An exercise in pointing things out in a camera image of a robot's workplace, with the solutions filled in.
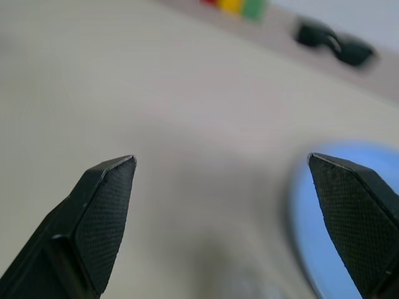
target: yellow block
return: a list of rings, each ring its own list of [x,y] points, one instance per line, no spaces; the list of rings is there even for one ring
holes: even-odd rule
[[[220,0],[218,6],[226,12],[240,14],[243,0]]]

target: green block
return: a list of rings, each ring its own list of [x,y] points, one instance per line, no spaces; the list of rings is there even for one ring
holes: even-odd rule
[[[245,0],[243,16],[246,19],[260,21],[264,14],[265,0]]]

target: table surface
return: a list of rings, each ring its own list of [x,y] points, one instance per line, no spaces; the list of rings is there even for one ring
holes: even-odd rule
[[[232,263],[314,297],[282,225],[292,166],[323,141],[398,146],[397,107],[156,2],[1,6],[0,270],[85,169],[132,153],[103,298],[210,298]]]

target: colored block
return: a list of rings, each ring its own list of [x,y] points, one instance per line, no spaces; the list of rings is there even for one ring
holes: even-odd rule
[[[246,0],[243,5],[242,15],[246,19],[261,20],[264,14],[265,0]]]
[[[220,0],[219,7],[223,11],[233,14],[241,14],[243,0]]]

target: black object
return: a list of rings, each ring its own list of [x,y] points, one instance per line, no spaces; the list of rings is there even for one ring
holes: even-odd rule
[[[313,153],[309,168],[327,231],[360,294],[399,298],[399,196],[348,160]]]
[[[2,299],[100,298],[125,230],[133,156],[87,170],[0,280]]]
[[[362,67],[376,52],[367,43],[349,36],[338,36],[330,27],[310,20],[302,20],[296,41],[311,48],[328,47],[336,58],[354,67]]]

